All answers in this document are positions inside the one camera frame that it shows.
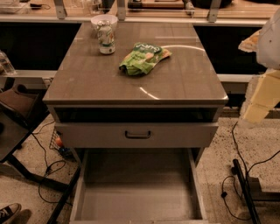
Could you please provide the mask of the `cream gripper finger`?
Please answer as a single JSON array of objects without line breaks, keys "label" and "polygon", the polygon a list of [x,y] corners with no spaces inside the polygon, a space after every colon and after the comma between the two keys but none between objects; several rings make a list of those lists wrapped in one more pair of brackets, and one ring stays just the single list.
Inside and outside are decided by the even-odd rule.
[{"label": "cream gripper finger", "polygon": [[251,36],[243,40],[239,45],[238,49],[246,53],[252,53],[257,50],[257,43],[259,39],[260,31],[254,32]]},{"label": "cream gripper finger", "polygon": [[280,71],[269,69],[248,86],[241,119],[259,123],[280,102]]}]

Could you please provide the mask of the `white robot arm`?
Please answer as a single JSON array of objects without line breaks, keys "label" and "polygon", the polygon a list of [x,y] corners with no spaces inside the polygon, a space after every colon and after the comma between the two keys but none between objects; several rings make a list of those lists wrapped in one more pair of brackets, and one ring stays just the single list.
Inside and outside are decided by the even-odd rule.
[{"label": "white robot arm", "polygon": [[241,109],[241,120],[256,124],[280,102],[280,9],[261,30],[243,40],[238,49],[255,52],[257,63],[267,68],[248,88]]}]

